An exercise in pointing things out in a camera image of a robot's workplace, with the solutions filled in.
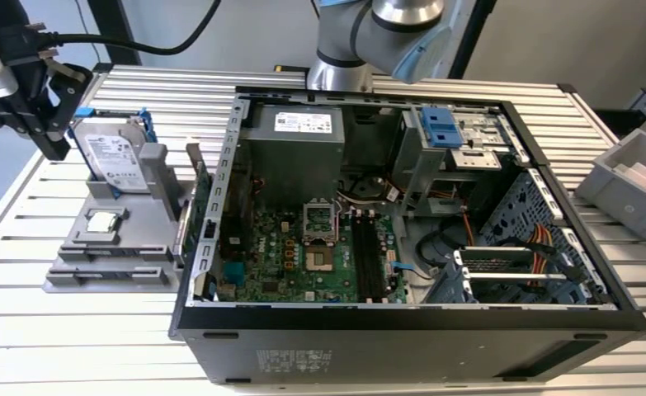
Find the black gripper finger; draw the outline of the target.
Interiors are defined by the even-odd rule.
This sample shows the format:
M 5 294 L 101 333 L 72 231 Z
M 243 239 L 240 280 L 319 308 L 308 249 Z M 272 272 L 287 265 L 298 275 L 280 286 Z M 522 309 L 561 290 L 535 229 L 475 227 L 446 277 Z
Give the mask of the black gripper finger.
M 24 139 L 29 139 L 47 159 L 53 160 L 53 141 L 48 137 L 47 122 L 32 113 L 17 114 L 0 111 L 0 128 L 11 128 Z
M 45 157 L 49 160 L 60 161 L 65 158 L 71 148 L 64 133 L 91 85 L 91 70 L 76 64 L 63 63 L 47 63 L 47 67 L 51 75 L 48 87 L 59 98 L 59 104 L 53 106 L 47 122 L 49 149 Z

